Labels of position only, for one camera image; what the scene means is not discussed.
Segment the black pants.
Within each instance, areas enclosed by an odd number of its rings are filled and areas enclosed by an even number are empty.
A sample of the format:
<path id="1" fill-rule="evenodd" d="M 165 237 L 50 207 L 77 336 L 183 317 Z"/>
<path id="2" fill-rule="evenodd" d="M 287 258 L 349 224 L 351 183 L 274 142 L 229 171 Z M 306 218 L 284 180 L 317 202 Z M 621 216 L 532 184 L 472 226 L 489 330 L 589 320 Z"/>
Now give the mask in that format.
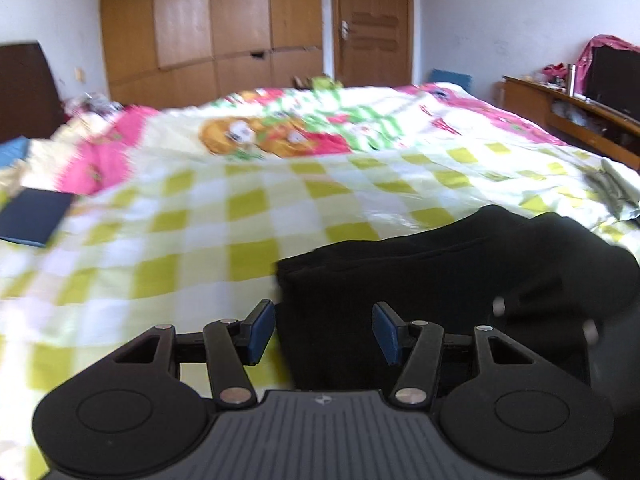
<path id="1" fill-rule="evenodd" d="M 388 240 L 346 240 L 279 261 L 277 332 L 302 390 L 390 390 L 372 330 L 388 304 L 453 335 L 495 326 L 567 373 L 590 377 L 585 322 L 639 296 L 639 266 L 573 219 L 527 219 L 486 206 L 449 226 Z"/>

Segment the dark blue notebook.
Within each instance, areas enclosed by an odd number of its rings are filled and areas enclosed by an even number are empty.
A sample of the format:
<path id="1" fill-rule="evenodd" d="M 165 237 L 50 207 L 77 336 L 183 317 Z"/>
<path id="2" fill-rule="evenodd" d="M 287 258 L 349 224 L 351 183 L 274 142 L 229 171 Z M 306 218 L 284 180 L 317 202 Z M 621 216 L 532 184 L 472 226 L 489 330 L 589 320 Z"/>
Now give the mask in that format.
<path id="1" fill-rule="evenodd" d="M 1 209 L 0 238 L 5 242 L 46 247 L 76 196 L 24 188 Z"/>

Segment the green item on floor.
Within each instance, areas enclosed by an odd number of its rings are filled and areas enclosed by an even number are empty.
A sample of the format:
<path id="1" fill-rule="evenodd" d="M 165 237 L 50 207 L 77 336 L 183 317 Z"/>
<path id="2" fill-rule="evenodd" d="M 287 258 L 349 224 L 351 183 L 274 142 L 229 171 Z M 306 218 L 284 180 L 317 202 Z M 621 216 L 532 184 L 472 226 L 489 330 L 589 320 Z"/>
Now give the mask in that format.
<path id="1" fill-rule="evenodd" d="M 314 91 L 340 90 L 344 88 L 341 81 L 335 80 L 328 75 L 309 77 L 306 81 L 306 86 L 309 90 Z"/>

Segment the clothes heap near headboard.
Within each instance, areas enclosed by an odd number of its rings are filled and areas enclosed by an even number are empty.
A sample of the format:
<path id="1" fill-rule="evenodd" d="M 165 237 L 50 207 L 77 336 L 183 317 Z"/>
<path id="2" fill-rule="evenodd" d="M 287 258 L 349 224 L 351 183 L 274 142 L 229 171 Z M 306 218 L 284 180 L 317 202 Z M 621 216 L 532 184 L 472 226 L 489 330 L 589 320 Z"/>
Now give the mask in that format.
<path id="1" fill-rule="evenodd" d="M 76 98 L 67 100 L 63 108 L 67 117 L 93 114 L 102 118 L 110 118 L 124 110 L 122 104 L 112 101 L 102 93 L 83 93 Z"/>

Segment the blue pillow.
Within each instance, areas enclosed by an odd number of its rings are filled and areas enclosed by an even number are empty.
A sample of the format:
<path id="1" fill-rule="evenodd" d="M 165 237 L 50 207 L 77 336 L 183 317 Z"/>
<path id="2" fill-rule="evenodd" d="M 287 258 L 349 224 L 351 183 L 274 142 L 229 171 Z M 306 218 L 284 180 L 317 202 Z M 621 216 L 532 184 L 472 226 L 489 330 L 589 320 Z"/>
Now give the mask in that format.
<path id="1" fill-rule="evenodd" d="M 24 160 L 29 151 L 29 138 L 18 136 L 0 144 L 0 168 L 11 167 L 14 162 Z"/>

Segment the dark wooden headboard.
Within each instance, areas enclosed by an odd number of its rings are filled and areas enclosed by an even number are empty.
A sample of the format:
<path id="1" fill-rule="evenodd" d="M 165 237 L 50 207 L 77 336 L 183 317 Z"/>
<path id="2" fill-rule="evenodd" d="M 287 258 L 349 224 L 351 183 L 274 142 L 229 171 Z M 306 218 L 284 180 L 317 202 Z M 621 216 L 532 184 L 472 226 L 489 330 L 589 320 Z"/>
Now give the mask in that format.
<path id="1" fill-rule="evenodd" d="M 1 142 L 49 139 L 66 117 L 40 44 L 2 44 L 0 62 Z"/>

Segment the wooden side cabinet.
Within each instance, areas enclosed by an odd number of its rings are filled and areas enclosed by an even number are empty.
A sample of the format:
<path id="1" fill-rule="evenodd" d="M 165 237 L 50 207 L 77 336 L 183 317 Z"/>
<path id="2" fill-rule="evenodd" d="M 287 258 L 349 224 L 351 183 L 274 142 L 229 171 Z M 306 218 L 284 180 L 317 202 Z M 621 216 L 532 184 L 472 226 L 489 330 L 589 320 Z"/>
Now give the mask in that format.
<path id="1" fill-rule="evenodd" d="M 639 170 L 639 123 L 599 103 L 543 84 L 503 77 L 502 107 L 566 143 Z"/>

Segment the wooden wardrobe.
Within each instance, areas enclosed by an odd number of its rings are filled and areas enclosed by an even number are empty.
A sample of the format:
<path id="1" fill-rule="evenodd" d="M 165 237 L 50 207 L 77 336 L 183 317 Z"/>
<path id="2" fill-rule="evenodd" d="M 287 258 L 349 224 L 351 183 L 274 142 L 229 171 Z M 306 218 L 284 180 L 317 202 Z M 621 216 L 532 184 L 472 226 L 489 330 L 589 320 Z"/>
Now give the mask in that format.
<path id="1" fill-rule="evenodd" d="M 101 0 L 108 90 L 154 108 L 323 72 L 321 0 Z"/>

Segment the steel thermos bottle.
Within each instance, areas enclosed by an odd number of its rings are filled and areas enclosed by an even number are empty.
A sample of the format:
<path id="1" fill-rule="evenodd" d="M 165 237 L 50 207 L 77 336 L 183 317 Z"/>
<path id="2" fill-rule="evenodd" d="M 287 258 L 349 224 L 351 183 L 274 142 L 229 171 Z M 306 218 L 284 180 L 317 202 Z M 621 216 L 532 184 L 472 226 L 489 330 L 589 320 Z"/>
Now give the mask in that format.
<path id="1" fill-rule="evenodd" d="M 577 82 L 577 66 L 575 64 L 568 64 L 566 78 L 565 78 L 565 94 L 570 98 L 574 98 L 575 96 L 576 82 Z"/>

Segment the pink cloth over television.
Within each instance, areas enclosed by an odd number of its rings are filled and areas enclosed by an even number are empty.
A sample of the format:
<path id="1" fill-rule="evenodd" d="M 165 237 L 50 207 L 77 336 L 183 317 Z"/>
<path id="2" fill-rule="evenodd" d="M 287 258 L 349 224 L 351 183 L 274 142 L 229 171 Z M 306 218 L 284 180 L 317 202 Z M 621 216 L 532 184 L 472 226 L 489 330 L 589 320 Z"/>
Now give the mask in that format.
<path id="1" fill-rule="evenodd" d="M 584 94 L 588 88 L 590 72 L 595 62 L 605 60 L 610 56 L 625 56 L 626 54 L 639 56 L 639 47 L 613 35 L 598 35 L 592 37 L 578 55 L 575 65 L 575 91 Z M 570 72 L 567 63 L 550 64 L 541 70 L 542 80 L 552 82 L 565 78 Z"/>

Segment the black television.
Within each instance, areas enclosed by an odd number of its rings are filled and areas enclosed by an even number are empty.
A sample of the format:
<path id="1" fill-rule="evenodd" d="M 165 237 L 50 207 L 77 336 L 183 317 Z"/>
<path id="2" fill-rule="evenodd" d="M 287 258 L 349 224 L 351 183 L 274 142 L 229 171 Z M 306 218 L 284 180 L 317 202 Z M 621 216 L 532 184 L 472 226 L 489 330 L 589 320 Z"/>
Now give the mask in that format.
<path id="1" fill-rule="evenodd" d="M 640 53 L 610 56 L 593 64 L 586 97 L 639 120 Z"/>

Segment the wooden door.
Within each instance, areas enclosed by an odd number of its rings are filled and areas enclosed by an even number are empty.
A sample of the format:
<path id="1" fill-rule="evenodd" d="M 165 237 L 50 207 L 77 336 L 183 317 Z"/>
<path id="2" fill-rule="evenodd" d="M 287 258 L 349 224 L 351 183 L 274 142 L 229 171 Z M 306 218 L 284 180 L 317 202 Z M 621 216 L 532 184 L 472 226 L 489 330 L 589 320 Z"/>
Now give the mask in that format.
<path id="1" fill-rule="evenodd" d="M 412 79 L 413 0 L 332 0 L 334 77 L 346 87 Z"/>

